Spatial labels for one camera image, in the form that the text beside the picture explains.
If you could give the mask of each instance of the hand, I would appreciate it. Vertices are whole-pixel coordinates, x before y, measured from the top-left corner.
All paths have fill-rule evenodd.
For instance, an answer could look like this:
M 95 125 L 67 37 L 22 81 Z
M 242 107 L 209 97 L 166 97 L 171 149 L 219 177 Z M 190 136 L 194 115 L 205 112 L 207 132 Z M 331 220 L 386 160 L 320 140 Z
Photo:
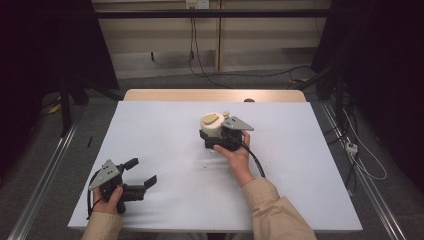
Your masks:
M 249 146 L 250 135 L 244 130 L 242 130 L 241 133 L 243 134 L 244 143 Z M 249 152 L 247 152 L 246 149 L 240 147 L 238 150 L 231 152 L 219 145 L 215 145 L 213 148 L 227 158 L 231 167 L 231 172 L 237 179 L 240 187 L 243 187 L 248 182 L 255 179 L 249 169 Z
M 106 202 L 106 200 L 102 197 L 102 194 L 100 193 L 100 189 L 93 189 L 93 202 L 97 202 L 99 199 L 101 199 L 99 202 L 97 202 L 96 205 L 94 205 L 93 212 L 118 214 L 118 211 L 116 210 L 116 205 L 118 204 L 118 201 L 121 198 L 123 191 L 124 189 L 121 186 L 117 186 L 115 191 L 113 191 L 112 195 L 110 196 L 109 201 Z

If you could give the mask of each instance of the black horizontal bar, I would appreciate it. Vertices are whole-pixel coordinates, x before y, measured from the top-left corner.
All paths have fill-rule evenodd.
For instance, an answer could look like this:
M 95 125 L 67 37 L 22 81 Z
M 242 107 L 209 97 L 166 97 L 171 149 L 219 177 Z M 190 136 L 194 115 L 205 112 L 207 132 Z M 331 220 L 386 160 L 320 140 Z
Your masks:
M 48 11 L 39 14 L 59 18 L 325 18 L 334 15 L 349 16 L 357 14 L 353 10 L 330 9 L 290 9 L 290 10 L 230 10 L 230 9 L 202 9 L 202 10 L 99 10 L 96 12 L 84 11 Z

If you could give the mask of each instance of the long-sleeved shirt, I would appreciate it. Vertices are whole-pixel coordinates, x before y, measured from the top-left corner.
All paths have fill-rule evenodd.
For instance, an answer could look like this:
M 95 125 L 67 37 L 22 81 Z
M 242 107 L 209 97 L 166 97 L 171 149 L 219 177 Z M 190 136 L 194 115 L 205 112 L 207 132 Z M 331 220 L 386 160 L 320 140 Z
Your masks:
M 256 240 L 316 239 L 314 232 L 287 197 L 265 178 L 243 186 L 249 205 Z M 93 212 L 82 239 L 115 240 L 122 226 L 119 215 Z

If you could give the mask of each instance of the white tabletop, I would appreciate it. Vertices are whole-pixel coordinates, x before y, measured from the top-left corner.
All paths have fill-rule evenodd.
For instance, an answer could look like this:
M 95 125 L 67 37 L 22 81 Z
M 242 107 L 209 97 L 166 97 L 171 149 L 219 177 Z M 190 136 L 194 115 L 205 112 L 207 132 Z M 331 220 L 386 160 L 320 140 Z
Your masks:
M 119 103 L 90 174 L 107 159 L 121 164 L 137 157 L 140 164 L 124 172 L 125 183 L 157 175 L 143 201 L 125 203 L 123 228 L 251 231 L 249 209 L 226 160 L 205 149 L 199 136 L 200 117 L 213 111 L 230 111 L 255 128 L 251 149 L 267 178 L 314 230 L 362 229 L 309 103 L 149 101 Z M 251 169 L 260 177 L 253 161 Z M 83 194 L 68 226 L 83 229 L 86 217 Z

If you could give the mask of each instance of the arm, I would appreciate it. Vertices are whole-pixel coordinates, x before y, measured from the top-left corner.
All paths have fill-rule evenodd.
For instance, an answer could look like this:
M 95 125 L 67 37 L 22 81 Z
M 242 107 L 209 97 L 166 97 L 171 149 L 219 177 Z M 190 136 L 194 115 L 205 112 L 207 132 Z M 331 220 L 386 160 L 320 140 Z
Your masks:
M 250 135 L 242 133 L 249 146 Z M 286 197 L 280 198 L 271 182 L 265 178 L 255 180 L 249 169 L 249 153 L 244 148 L 230 152 L 216 145 L 214 149 L 228 159 L 231 172 L 242 188 L 252 213 L 255 239 L 316 239 L 299 212 Z
M 98 188 L 93 190 L 93 202 L 97 202 L 93 207 L 93 214 L 90 217 L 85 229 L 83 240 L 115 240 L 118 238 L 122 226 L 122 217 L 118 215 L 116 204 L 121 198 L 123 189 L 117 187 L 106 202 Z

